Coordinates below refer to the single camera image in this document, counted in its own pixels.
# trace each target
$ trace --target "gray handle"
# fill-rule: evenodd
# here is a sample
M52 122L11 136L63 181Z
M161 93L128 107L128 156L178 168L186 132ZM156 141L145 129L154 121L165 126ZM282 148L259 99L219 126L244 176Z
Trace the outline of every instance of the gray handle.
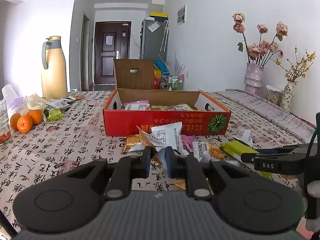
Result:
M140 70L138 68L132 68L130 69L131 73L138 73Z
M46 41L43 45L42 45L42 64L44 69L48 69L48 63L47 63L47 59L45 58L45 49L47 47L47 45L51 45L50 41Z

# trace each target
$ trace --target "glass cup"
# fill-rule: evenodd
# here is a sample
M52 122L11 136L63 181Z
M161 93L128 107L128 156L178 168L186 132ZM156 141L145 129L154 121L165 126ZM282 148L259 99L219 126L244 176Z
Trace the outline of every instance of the glass cup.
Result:
M8 143L11 139L9 117L5 100L0 101L0 146Z

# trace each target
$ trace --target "green pumpkin image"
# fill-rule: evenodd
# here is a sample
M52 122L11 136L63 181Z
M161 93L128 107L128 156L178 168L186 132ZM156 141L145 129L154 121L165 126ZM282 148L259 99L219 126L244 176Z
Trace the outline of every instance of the green pumpkin image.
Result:
M208 122L208 131L218 133L226 126L227 117L224 114L214 115Z

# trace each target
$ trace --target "pink rose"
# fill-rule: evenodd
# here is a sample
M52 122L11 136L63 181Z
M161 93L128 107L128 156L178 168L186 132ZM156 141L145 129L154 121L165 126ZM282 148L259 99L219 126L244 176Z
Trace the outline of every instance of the pink rose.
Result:
M257 58L260 57L260 49L256 44L248 46L248 54L250 57Z
M279 22L277 24L276 30L278 36L288 36L288 27L287 25L284 25L282 22Z
M278 49L278 43L276 43L276 42L271 43L271 46L269 49L271 51L275 51L276 49Z
M239 23L239 22L236 22L235 25L233 25L233 29L237 32L237 33L243 33L245 31L245 28L244 26Z
M235 20L235 22L239 22L239 23L242 23L242 21L245 22L245 17L243 13L235 13L233 15L233 19Z
M268 52L269 47L270 43L265 40L263 40L259 45L259 48L263 51L263 55Z
M264 24L258 24L257 28L258 28L260 34L268 33L268 28Z

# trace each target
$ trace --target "brown door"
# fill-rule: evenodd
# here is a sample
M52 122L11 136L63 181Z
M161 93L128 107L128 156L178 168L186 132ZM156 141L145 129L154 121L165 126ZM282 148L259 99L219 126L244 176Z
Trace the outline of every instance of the brown door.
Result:
M129 57L131 22L97 22L95 45L96 85L115 84L114 59Z

